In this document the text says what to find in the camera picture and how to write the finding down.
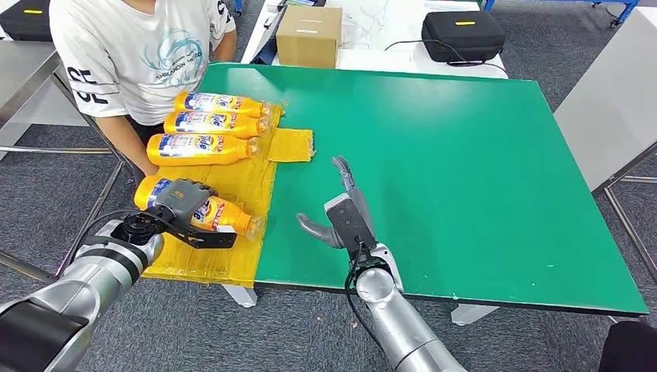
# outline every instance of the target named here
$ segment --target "white t-shirt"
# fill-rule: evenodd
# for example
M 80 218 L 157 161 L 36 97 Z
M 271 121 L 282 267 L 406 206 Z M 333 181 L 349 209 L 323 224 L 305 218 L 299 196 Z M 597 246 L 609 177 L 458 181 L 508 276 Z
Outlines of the white t-shirt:
M 50 31 L 77 106 L 155 126 L 176 94 L 194 90 L 235 21 L 221 0 L 156 0 L 154 14 L 123 0 L 52 0 Z

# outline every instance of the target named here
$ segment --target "person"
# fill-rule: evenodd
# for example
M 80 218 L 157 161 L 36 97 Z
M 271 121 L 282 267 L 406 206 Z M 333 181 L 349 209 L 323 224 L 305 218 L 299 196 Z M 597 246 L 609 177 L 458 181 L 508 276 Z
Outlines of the person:
M 80 112 L 146 175 L 146 143 L 174 98 L 214 60 L 230 61 L 236 27 L 222 0 L 51 0 L 50 32 Z
M 655 351 L 657 329 L 643 322 L 619 322 L 609 329 L 598 372 L 654 372 Z

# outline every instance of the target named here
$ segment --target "black cable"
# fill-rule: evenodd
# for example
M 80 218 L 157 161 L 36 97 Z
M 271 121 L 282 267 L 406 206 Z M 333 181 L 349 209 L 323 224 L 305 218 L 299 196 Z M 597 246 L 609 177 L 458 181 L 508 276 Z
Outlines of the black cable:
M 82 230 L 82 233 L 77 236 L 76 240 L 73 242 L 73 245 L 69 249 L 66 257 L 64 258 L 64 262 L 62 262 L 59 269 L 57 270 L 57 275 L 61 275 L 61 273 L 63 273 L 64 270 L 66 270 L 66 268 L 69 265 L 71 265 L 71 263 L 73 263 L 73 260 L 75 258 L 75 254 L 80 249 L 80 244 L 82 243 L 82 239 L 84 239 L 84 237 L 89 233 L 89 230 L 91 229 L 91 227 L 93 227 L 95 224 L 99 223 L 103 219 L 106 219 L 106 218 L 108 218 L 112 215 L 118 215 L 119 213 L 141 213 L 141 214 L 144 214 L 144 215 L 148 215 L 149 217 L 152 217 L 152 218 L 156 219 L 157 221 L 162 222 L 169 229 L 172 229 L 172 230 L 175 229 L 173 225 L 171 225 L 169 222 L 165 221 L 164 219 L 162 219 L 158 215 L 154 215 L 153 213 L 146 212 L 146 211 L 138 211 L 136 209 L 117 209 L 115 211 L 105 213 L 104 215 L 100 215 L 95 220 L 89 222 L 89 224 L 86 225 L 84 227 L 84 229 Z
M 353 313 L 356 315 L 356 318 L 358 319 L 358 321 L 360 322 L 360 324 L 363 326 L 363 328 L 365 329 L 365 331 L 367 331 L 367 334 L 370 335 L 370 337 L 372 338 L 372 340 L 374 341 L 374 343 L 376 343 L 376 345 L 379 347 L 379 349 L 383 350 L 384 348 L 383 348 L 383 347 L 381 346 L 381 344 L 379 343 L 379 340 L 378 340 L 377 337 L 374 335 L 374 332 L 372 332 L 372 330 L 370 329 L 370 327 L 368 327 L 368 326 L 365 324 L 365 322 L 363 321 L 363 318 L 361 318 L 361 316 L 360 316 L 360 313 L 358 313 L 358 310 L 356 310 L 356 306 L 353 304 L 353 301 L 352 301 L 352 299 L 351 299 L 351 295 L 349 294 L 349 290 L 351 289 L 351 288 L 350 288 L 350 287 L 351 287 L 351 282 L 352 282 L 352 280 L 353 280 L 353 275 L 354 275 L 354 273 L 356 272 L 356 262 L 358 261 L 358 259 L 359 259 L 359 257 L 360 257 L 360 250 L 361 250 L 361 248 L 363 248 L 363 245 L 362 245 L 362 244 L 360 244 L 360 245 L 358 246 L 358 252 L 356 253 L 356 258 L 355 258 L 354 261 L 352 262 L 351 268 L 349 269 L 349 273 L 347 274 L 347 277 L 345 278 L 345 295 L 347 296 L 347 302 L 349 303 L 349 306 L 351 307 L 351 310 L 352 310 Z
M 497 68 L 499 68 L 500 70 L 502 70 L 502 71 L 507 75 L 507 78 L 509 78 L 509 73 L 508 73 L 505 69 L 503 69 L 502 67 L 497 66 L 496 64 L 489 64 L 489 63 L 487 63 L 487 62 L 472 62 L 472 61 L 466 60 L 465 58 L 463 58 L 463 56 L 462 56 L 461 54 L 459 54 L 459 52 L 456 51 L 456 49 L 454 49 L 454 47 L 452 47 L 451 45 L 449 45 L 449 44 L 447 44 L 447 43 L 444 43 L 444 42 L 442 42 L 442 41 L 440 41 L 440 40 L 437 40 L 437 39 L 423 39 L 423 40 L 403 40 L 403 41 L 396 41 L 396 42 L 392 43 L 391 45 L 387 46 L 386 49 L 384 49 L 384 51 L 390 49 L 392 46 L 397 45 L 397 44 L 403 44 L 403 43 L 423 43 L 423 42 L 425 42 L 425 41 L 432 41 L 432 42 L 434 42 L 434 43 L 442 44 L 442 45 L 444 45 L 445 47 L 448 47 L 449 49 L 451 49 L 452 52 L 454 52 L 454 54 L 456 54 L 456 56 L 457 56 L 458 58 L 461 59 L 461 61 L 447 62 L 447 64 L 448 64 L 449 66 L 452 66 L 452 67 L 470 67 L 470 66 L 480 66 L 480 65 L 482 65 L 482 64 L 487 64 L 488 66 L 493 66 L 493 67 L 497 67 Z

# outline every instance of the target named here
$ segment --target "gray carpet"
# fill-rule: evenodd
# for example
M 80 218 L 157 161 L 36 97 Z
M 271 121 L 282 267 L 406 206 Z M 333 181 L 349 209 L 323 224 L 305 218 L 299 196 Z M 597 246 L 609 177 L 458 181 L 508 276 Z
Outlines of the gray carpet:
M 238 23 L 242 56 L 262 0 L 246 0 Z M 536 80 L 553 109 L 614 31 L 604 7 L 588 3 L 500 0 L 493 15 L 507 32 L 503 61 L 513 78 Z M 101 146 L 88 128 L 34 125 L 25 146 Z M 9 154 L 0 162 L 0 248 L 54 270 L 115 165 L 111 156 Z M 657 161 L 639 173 L 657 174 Z M 620 184 L 617 193 L 657 257 L 657 188 Z M 134 186 L 123 171 L 103 212 L 130 207 Z M 651 281 L 606 200 L 597 203 L 649 308 Z M 0 267 L 0 298 L 39 288 Z M 255 308 L 237 306 L 217 285 L 144 279 L 112 306 L 81 371 L 387 370 L 387 362 L 355 321 L 343 296 L 256 289 Z M 472 372 L 596 370 L 612 321 L 606 316 L 502 308 L 457 327 L 455 305 L 413 301 L 429 325 Z M 648 321 L 657 326 L 657 317 Z

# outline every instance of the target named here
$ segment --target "cardboard box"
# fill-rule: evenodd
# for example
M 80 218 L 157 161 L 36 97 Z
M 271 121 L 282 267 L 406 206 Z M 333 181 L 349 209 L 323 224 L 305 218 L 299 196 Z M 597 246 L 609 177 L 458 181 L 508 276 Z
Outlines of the cardboard box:
M 289 5 L 276 32 L 280 64 L 335 68 L 342 9 Z

